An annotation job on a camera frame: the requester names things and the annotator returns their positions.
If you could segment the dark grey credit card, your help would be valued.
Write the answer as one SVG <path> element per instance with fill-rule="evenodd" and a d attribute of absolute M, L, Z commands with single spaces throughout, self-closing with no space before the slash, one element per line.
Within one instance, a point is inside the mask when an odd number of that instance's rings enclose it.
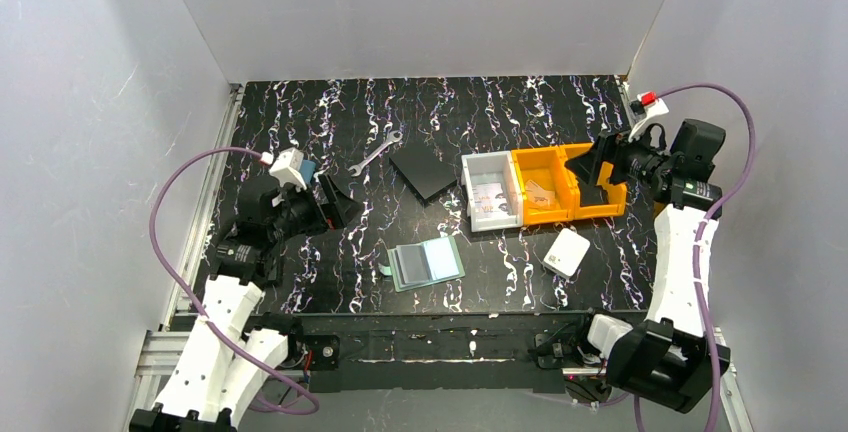
<path fill-rule="evenodd" d="M 431 279 L 428 259 L 422 245 L 398 246 L 396 255 L 401 284 L 411 286 Z"/>

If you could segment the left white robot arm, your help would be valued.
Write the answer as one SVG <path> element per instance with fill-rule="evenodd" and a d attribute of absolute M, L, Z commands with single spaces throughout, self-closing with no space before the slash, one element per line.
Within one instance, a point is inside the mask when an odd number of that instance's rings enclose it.
<path fill-rule="evenodd" d="M 133 412 L 129 430 L 238 430 L 271 369 L 305 354 L 299 320 L 267 314 L 248 324 L 265 288 L 281 281 L 286 241 L 343 229 L 362 210 L 327 175 L 303 183 L 247 180 L 171 378 L 151 408 Z"/>

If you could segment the green card holder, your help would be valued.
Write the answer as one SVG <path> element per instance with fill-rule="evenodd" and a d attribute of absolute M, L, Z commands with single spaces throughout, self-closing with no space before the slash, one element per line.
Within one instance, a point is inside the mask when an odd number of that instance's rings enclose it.
<path fill-rule="evenodd" d="M 404 292 L 463 278 L 466 273 L 453 236 L 388 250 L 388 264 L 379 272 L 392 279 L 397 292 Z"/>

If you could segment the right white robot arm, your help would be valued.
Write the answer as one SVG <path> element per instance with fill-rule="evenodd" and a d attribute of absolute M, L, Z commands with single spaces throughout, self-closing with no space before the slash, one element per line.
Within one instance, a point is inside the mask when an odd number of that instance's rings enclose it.
<path fill-rule="evenodd" d="M 696 291 L 708 285 L 718 220 L 705 215 L 722 196 L 709 179 L 725 138 L 718 126 L 686 119 L 672 143 L 654 145 L 649 130 L 636 138 L 604 132 L 587 152 L 565 163 L 585 182 L 637 181 L 663 208 L 654 219 L 656 270 L 645 319 L 632 325 L 595 313 L 583 342 L 598 352 L 611 386 L 681 413 L 711 390 L 717 375 L 710 360 L 717 359 L 721 373 L 730 362 L 728 347 L 709 350 L 699 307 L 707 295 Z"/>

